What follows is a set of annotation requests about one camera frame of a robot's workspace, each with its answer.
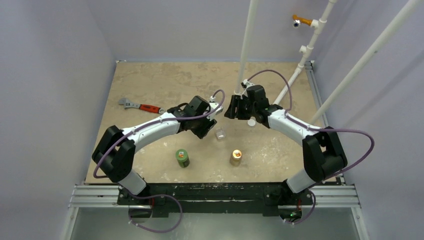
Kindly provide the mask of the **amber pill bottle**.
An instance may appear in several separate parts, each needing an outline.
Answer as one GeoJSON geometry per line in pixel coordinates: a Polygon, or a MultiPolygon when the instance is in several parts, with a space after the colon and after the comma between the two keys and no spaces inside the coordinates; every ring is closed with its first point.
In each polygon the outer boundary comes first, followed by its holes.
{"type": "Polygon", "coordinates": [[[235,167],[239,166],[242,160],[242,152],[239,149],[235,149],[230,158],[229,163],[235,167]]]}

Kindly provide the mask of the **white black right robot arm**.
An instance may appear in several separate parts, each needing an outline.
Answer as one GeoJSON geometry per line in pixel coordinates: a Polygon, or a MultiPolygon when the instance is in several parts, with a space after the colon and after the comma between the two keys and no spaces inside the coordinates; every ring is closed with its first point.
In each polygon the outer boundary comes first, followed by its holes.
{"type": "Polygon", "coordinates": [[[303,168],[282,183],[280,196],[284,202],[294,203],[302,191],[347,166],[344,149],[333,128],[315,128],[281,106],[270,104],[261,85],[248,87],[246,92],[244,96],[232,95],[226,118],[255,118],[257,123],[286,135],[302,147],[303,168]]]}

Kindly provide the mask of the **red handled adjustable wrench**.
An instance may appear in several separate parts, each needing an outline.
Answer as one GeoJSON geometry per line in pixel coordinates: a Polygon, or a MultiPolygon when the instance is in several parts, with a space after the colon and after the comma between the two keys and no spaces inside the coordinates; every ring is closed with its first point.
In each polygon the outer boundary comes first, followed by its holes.
{"type": "Polygon", "coordinates": [[[126,97],[121,98],[118,101],[118,104],[122,105],[124,107],[124,109],[139,109],[139,110],[149,112],[149,113],[154,113],[154,114],[165,113],[164,108],[154,106],[154,105],[149,105],[149,104],[134,103],[126,97]]]}

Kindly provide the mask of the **aluminium extrusion frame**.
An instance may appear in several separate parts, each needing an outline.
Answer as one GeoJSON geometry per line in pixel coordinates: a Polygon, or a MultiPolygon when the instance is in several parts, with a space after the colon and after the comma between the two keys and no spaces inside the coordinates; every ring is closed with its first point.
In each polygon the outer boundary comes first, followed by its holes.
{"type": "Polygon", "coordinates": [[[73,208],[118,209],[116,224],[171,232],[188,214],[251,214],[302,226],[317,206],[358,205],[342,130],[316,125],[307,79],[286,63],[117,64],[85,184],[73,208]]]}

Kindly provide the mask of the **green pill bottle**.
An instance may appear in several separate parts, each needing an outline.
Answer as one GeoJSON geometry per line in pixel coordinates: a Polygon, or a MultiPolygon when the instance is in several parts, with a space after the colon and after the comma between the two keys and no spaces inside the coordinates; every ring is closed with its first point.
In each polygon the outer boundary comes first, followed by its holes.
{"type": "Polygon", "coordinates": [[[175,153],[175,158],[181,168],[186,168],[190,164],[188,152],[185,149],[179,149],[175,153]]]}

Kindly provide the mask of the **white PVC pipe frame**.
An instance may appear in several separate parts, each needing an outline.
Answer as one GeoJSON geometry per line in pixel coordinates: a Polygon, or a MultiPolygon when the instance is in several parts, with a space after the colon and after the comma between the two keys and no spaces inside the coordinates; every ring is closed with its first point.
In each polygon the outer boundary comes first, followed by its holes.
{"type": "MultiPolygon", "coordinates": [[[[314,50],[318,90],[326,101],[407,4],[339,0],[314,50]]],[[[424,122],[424,5],[418,3],[326,110],[338,126],[424,122]]]]}

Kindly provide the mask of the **clear plastic pill organizer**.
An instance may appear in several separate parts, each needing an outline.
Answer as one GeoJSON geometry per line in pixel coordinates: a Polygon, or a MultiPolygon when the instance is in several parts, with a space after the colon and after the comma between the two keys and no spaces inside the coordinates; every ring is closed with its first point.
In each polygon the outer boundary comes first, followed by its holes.
{"type": "Polygon", "coordinates": [[[225,133],[225,131],[224,131],[222,128],[218,128],[218,129],[215,131],[215,135],[216,135],[216,138],[217,138],[218,140],[223,140],[223,139],[225,139],[225,138],[226,138],[226,133],[225,133]]]}

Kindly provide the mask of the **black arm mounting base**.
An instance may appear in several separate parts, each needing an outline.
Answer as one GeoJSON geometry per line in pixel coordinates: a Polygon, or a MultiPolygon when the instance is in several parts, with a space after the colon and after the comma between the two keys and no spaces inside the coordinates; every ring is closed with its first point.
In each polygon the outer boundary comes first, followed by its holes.
{"type": "Polygon", "coordinates": [[[152,207],[155,218],[170,213],[261,214],[299,219],[314,202],[311,191],[290,193],[283,182],[149,183],[138,195],[119,189],[118,205],[152,207]]]}

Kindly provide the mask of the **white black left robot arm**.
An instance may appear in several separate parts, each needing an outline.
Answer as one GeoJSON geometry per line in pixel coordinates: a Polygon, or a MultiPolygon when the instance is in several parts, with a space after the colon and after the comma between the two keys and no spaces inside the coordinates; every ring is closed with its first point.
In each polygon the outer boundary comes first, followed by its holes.
{"type": "Polygon", "coordinates": [[[169,108],[157,118],[136,126],[120,129],[115,125],[106,129],[92,154],[96,163],[93,176],[101,178],[98,171],[113,183],[118,183],[130,193],[138,205],[146,203],[149,191],[146,181],[133,169],[135,154],[145,146],[164,137],[191,131],[204,138],[217,123],[215,114],[223,110],[222,103],[196,95],[189,103],[169,108]]]}

